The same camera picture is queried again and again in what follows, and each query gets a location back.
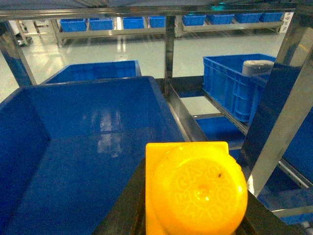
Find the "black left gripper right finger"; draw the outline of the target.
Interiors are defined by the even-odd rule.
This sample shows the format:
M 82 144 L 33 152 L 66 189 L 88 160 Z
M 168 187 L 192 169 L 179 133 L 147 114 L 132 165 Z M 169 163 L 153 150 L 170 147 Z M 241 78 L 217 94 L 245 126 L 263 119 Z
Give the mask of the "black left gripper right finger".
M 288 226 L 269 211 L 248 191 L 245 216 L 236 230 L 237 235 L 305 235 L 300 226 Z

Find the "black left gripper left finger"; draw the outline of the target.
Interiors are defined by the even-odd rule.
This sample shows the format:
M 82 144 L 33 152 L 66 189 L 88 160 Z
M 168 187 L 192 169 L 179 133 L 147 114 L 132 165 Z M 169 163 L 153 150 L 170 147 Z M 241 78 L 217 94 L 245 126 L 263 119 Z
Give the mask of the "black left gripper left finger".
M 143 159 L 94 235 L 146 234 L 145 164 Z

